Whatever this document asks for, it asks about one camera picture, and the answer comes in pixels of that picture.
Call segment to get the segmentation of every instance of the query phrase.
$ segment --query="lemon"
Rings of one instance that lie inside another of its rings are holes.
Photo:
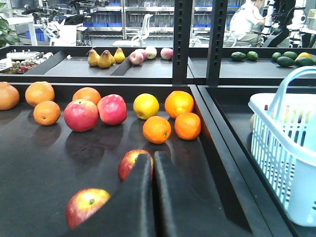
[[[295,61],[299,58],[312,58],[312,56],[309,54],[309,53],[306,53],[306,52],[303,52],[303,53],[300,53],[297,58],[295,59]]]
[[[153,95],[143,93],[135,98],[133,109],[137,117],[146,120],[158,113],[159,102]]]

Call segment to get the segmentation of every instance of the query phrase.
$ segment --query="chair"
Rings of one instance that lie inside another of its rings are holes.
[[[137,32],[132,40],[117,40],[112,45],[116,47],[141,47],[143,44],[145,44],[144,40],[149,36],[149,23],[152,16],[153,15],[151,14],[146,14],[144,16],[142,28]]]

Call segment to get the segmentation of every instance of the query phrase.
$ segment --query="avocado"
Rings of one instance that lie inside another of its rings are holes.
[[[273,53],[273,54],[272,54],[272,61],[276,62],[277,59],[278,59],[279,57],[281,57],[281,56],[282,56],[282,54],[281,54],[280,52],[275,52],[275,53]]]
[[[241,60],[244,60],[246,56],[247,55],[242,52],[234,52],[232,53],[231,58],[233,61],[241,61]]]
[[[249,51],[247,53],[247,59],[250,61],[256,61],[259,58],[259,55],[255,51]]]
[[[295,61],[289,57],[281,56],[279,57],[276,62],[281,66],[281,67],[290,67],[295,65]]]
[[[284,56],[284,57],[289,57],[289,58],[295,60],[298,55],[297,55],[296,52],[293,52],[293,51],[286,51],[286,52],[283,53],[282,56]]]
[[[314,60],[308,57],[302,57],[295,60],[296,65],[299,67],[302,66],[313,66],[315,64]]]

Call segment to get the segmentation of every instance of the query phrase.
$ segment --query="pear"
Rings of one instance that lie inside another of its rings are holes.
[[[109,68],[112,65],[110,52],[108,50],[104,50],[98,59],[98,66],[100,68]]]
[[[113,64],[115,63],[115,59],[114,59],[113,55],[111,54],[111,52],[110,52],[110,51],[108,51],[108,52],[109,52],[109,54],[110,54],[111,65],[113,65]]]
[[[92,67],[98,66],[100,55],[92,48],[89,50],[88,64]]]
[[[116,63],[122,63],[125,60],[125,55],[123,53],[123,50],[121,48],[117,48],[114,59]]]

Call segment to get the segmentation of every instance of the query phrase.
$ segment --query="plastic basket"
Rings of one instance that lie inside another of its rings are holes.
[[[315,227],[316,94],[286,94],[288,84],[305,74],[316,74],[316,67],[291,72],[276,94],[251,96],[249,107],[255,113],[251,153],[289,219]]]

